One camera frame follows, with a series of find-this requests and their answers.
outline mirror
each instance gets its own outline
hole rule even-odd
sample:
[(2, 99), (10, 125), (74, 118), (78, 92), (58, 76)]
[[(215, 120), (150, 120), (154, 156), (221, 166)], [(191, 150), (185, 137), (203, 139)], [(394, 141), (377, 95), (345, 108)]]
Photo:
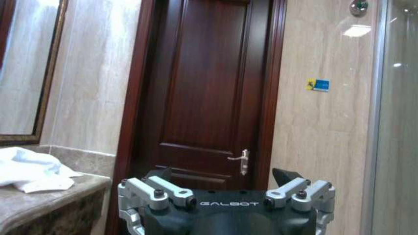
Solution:
[(0, 144), (38, 143), (66, 0), (0, 0)]

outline wooden door frame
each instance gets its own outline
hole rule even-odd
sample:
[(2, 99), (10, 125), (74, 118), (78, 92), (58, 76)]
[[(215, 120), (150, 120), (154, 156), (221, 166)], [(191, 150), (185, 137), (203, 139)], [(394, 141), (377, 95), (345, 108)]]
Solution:
[[(117, 211), (117, 184), (124, 178), (128, 177), (129, 173), (129, 164), (134, 145), (134, 132), (137, 131), (136, 120), (140, 115), (137, 110), (140, 109), (141, 104), (141, 89), (144, 81), (144, 69), (154, 1), (156, 0), (142, 0), (140, 8), (130, 71), (124, 101), (124, 111), (121, 118), (116, 165), (113, 171), (113, 183), (110, 189), (110, 201), (106, 216), (106, 235), (117, 235), (118, 233), (120, 220)], [(257, 174), (253, 174), (252, 179), (252, 188), (257, 190), (267, 189), (268, 184), (273, 121), (283, 49), (285, 5), (287, 0), (272, 0), (264, 75), (265, 80), (263, 84), (264, 91), (259, 123), (257, 153), (253, 169)]]

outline metal clamp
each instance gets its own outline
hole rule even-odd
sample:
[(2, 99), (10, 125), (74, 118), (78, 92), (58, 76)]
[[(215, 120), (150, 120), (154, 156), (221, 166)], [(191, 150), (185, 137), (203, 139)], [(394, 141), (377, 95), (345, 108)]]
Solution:
[(180, 188), (157, 176), (146, 178), (146, 184), (154, 188), (161, 188), (168, 194), (173, 204), (179, 207), (192, 209), (196, 206), (193, 192), (187, 188)]
[(335, 188), (317, 180), (304, 191), (292, 195), (291, 206), (296, 211), (316, 209), (316, 235), (324, 235), (327, 224), (333, 220)]
[(153, 189), (136, 178), (128, 179), (124, 184), (118, 185), (120, 196), (140, 201), (153, 210), (162, 210), (168, 207), (168, 194), (164, 191)]
[(264, 204), (268, 206), (269, 209), (283, 208), (291, 196), (300, 190), (304, 190), (307, 185), (308, 181), (305, 179), (295, 178), (291, 182), (288, 182), (277, 189), (272, 189), (265, 192)]
[(145, 235), (145, 229), (141, 225), (141, 219), (134, 209), (118, 211), (118, 217), (125, 220), (126, 228), (133, 235)]

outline mirror frame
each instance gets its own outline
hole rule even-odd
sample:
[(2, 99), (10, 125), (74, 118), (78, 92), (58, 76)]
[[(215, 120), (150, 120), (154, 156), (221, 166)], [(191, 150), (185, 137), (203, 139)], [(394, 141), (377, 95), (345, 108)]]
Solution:
[(46, 67), (45, 67), (44, 81), (42, 81), (42, 86), (41, 86), (41, 91), (40, 91), (38, 105), (37, 105), (37, 111), (36, 111), (36, 118), (33, 122), (32, 134), (29, 135), (1, 135), (0, 134), (0, 146), (38, 144), (40, 142), (41, 130), (44, 126), (45, 113), (46, 113), (46, 106), (48, 106), (48, 99), (49, 99), (49, 92), (50, 92), (52, 77), (53, 77), (54, 65), (56, 65), (57, 54), (58, 54), (60, 37), (61, 37), (61, 32), (62, 32), (66, 7), (68, 7), (68, 0), (60, 0), (60, 6), (57, 10), (57, 17), (56, 17), (54, 29), (53, 29), (52, 40), (50, 40), (48, 62), (46, 62)]

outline shower enclosure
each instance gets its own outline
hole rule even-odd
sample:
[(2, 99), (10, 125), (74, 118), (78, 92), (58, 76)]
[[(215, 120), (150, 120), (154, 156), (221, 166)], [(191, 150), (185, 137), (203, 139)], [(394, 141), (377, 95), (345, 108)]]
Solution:
[(418, 0), (383, 0), (380, 4), (367, 234), (416, 235)]

